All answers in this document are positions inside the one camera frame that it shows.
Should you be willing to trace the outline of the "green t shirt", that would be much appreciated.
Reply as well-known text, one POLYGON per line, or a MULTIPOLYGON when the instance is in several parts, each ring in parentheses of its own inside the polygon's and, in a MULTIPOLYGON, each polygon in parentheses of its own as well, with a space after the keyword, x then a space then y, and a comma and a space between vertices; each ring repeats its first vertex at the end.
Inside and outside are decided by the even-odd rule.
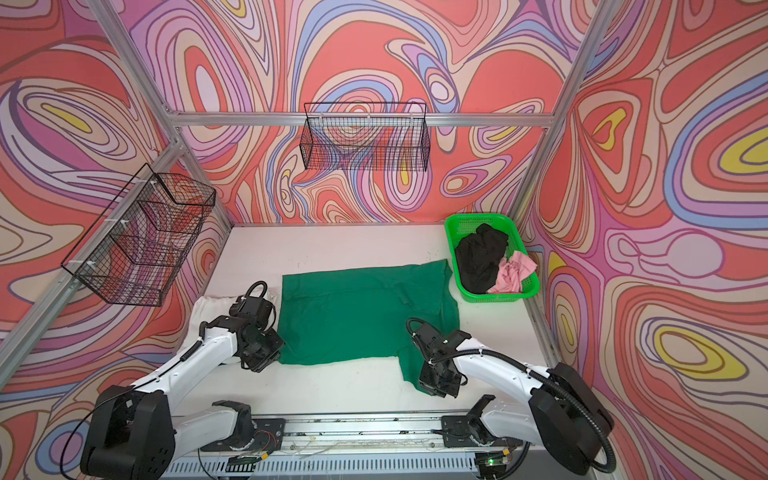
POLYGON ((406 322, 423 320, 443 334, 460 328, 446 259, 425 264, 285 275, 278 334, 280 362, 314 366, 396 357, 403 380, 423 391, 423 356, 406 322))

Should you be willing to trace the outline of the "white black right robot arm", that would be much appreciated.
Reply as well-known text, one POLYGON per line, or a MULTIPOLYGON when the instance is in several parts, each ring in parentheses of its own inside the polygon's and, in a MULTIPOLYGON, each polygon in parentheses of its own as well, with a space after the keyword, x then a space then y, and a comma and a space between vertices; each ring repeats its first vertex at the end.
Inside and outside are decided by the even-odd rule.
POLYGON ((501 393, 483 395, 462 415, 442 417, 436 431, 448 448, 480 448, 478 478, 509 478, 534 445, 575 475, 615 472, 609 440, 615 422, 574 368, 523 363, 465 331, 444 336, 417 318, 407 320, 406 329, 423 358, 419 385, 427 393, 457 397, 471 379, 501 393))

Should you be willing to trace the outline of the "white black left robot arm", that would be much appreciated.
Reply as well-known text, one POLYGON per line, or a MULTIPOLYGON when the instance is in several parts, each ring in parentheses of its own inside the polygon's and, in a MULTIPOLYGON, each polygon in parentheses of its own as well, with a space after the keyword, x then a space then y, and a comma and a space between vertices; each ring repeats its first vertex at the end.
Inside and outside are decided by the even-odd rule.
POLYGON ((284 345, 277 311, 260 280, 236 298, 225 315, 203 321, 191 346, 129 386, 112 386, 97 399, 80 457, 85 475, 102 479, 159 479, 178 458, 219 449, 232 464, 251 465, 281 447, 283 426, 256 426, 249 405, 219 400, 196 413, 175 409, 217 367, 234 361, 260 373, 284 345))

